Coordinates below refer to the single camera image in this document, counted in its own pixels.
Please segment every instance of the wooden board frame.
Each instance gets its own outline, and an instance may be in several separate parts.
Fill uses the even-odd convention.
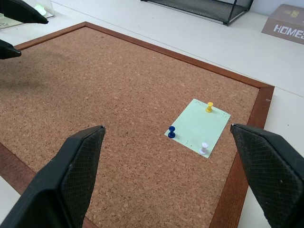
[[[184,61],[186,63],[258,88],[259,92],[257,94],[256,101],[254,103],[247,125],[264,128],[275,88],[274,86],[256,81],[252,78],[242,76],[229,70],[222,69],[218,66],[202,62],[200,60],[167,50],[165,48],[109,30],[107,28],[103,28],[89,22],[82,22],[80,24],[65,28],[46,36],[25,42],[23,44],[15,46],[15,48],[24,50],[84,27],[97,30],[110,36],[131,42],[141,47],[162,53],[172,58]],[[2,176],[19,194],[22,194],[35,176],[35,172],[0,143],[0,176]],[[209,228],[238,227],[238,222],[244,205],[247,189],[248,182],[242,167],[240,156],[237,152]],[[96,225],[93,224],[89,219],[85,218],[84,227],[93,228],[96,227]]]

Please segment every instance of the white desk surface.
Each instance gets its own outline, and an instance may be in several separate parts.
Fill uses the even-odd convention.
[[[56,0],[47,25],[1,30],[17,45],[88,21],[276,86],[265,129],[282,135],[304,156],[304,45],[261,33],[266,17],[247,13],[229,27],[139,0]],[[0,223],[19,194],[0,178]],[[248,189],[239,228],[269,228]]]

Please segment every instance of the cork surface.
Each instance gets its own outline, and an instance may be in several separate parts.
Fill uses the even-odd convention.
[[[0,142],[34,171],[106,126],[87,216],[103,228],[207,228],[258,89],[90,28],[0,61]],[[164,132],[196,98],[231,114],[209,159]]]

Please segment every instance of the white push pin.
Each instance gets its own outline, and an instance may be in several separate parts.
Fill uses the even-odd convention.
[[[199,150],[200,154],[203,154],[203,155],[207,154],[208,147],[209,147],[208,144],[206,142],[203,142],[201,144],[201,149]]]

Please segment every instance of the paper note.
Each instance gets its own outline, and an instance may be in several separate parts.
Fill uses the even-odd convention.
[[[180,116],[174,121],[175,137],[173,140],[200,154],[201,144],[209,145],[208,158],[222,134],[230,114],[212,107],[212,112],[206,112],[208,105],[193,99]]]

